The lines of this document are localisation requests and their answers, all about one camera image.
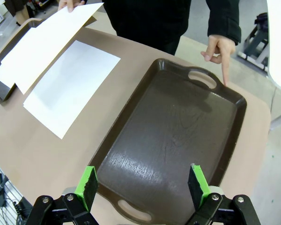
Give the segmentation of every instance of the person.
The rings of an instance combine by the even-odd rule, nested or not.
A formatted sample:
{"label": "person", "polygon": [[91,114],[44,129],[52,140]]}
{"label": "person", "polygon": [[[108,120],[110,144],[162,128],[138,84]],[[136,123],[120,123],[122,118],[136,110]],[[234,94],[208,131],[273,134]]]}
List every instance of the person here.
{"label": "person", "polygon": [[[188,28],[191,0],[103,0],[118,36],[175,54],[181,35]],[[241,41],[239,0],[206,0],[210,9],[205,61],[222,64],[224,85],[229,76],[230,55]],[[69,12],[84,0],[60,0],[59,10]]]}

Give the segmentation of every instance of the black pants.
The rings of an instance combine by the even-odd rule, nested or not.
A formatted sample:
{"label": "black pants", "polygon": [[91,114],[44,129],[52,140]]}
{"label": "black pants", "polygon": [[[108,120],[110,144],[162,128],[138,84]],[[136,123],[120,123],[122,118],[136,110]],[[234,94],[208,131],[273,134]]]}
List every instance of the black pants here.
{"label": "black pants", "polygon": [[[117,35],[120,36],[120,37],[123,37],[123,38],[127,38],[127,39],[130,39],[132,40],[132,38],[129,38],[127,37],[125,34],[121,34],[119,32],[117,32]],[[148,45],[152,48],[156,48],[160,51],[163,51],[163,52],[166,52],[168,54],[171,54],[171,55],[175,55],[175,52],[178,48],[178,44],[179,44],[179,41],[180,41],[180,37],[177,38],[176,40],[170,42],[170,43],[167,43],[167,44],[148,44],[148,43],[143,43],[139,40],[132,40],[132,41],[136,41],[136,42],[139,42],[141,44],[144,44],[144,45]]]}

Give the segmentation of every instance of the black jacket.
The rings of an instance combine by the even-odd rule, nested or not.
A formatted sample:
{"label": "black jacket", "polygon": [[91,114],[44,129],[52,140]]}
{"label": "black jacket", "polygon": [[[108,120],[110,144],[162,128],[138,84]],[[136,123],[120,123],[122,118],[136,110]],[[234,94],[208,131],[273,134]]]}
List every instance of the black jacket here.
{"label": "black jacket", "polygon": [[[103,0],[119,36],[146,45],[167,44],[188,28],[191,0]],[[241,40],[239,0],[206,0],[210,9],[207,35]],[[193,27],[194,32],[200,27]]]}

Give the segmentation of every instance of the white paper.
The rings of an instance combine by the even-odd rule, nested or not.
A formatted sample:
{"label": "white paper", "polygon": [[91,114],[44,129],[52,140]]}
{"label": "white paper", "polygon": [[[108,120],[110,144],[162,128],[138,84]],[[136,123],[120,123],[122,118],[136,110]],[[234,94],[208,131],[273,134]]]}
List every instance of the white paper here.
{"label": "white paper", "polygon": [[36,85],[24,107],[62,139],[119,60],[74,41]]}
{"label": "white paper", "polygon": [[71,13],[63,8],[35,28],[37,41],[30,38],[24,46],[16,46],[1,62],[13,68],[15,83],[23,94],[102,4],[78,6]]}
{"label": "white paper", "polygon": [[0,81],[9,88],[12,88],[12,86],[15,84],[12,78],[13,71],[11,70],[11,68],[7,68],[4,65],[0,65]]}

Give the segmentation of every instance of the black sleeve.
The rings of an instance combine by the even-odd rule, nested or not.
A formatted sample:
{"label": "black sleeve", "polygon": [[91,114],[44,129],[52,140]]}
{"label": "black sleeve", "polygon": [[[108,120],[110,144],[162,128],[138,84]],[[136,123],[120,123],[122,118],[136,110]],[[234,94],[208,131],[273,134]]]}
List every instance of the black sleeve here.
{"label": "black sleeve", "polygon": [[230,38],[237,45],[241,41],[239,27],[239,0],[206,0],[210,9],[207,35]]}

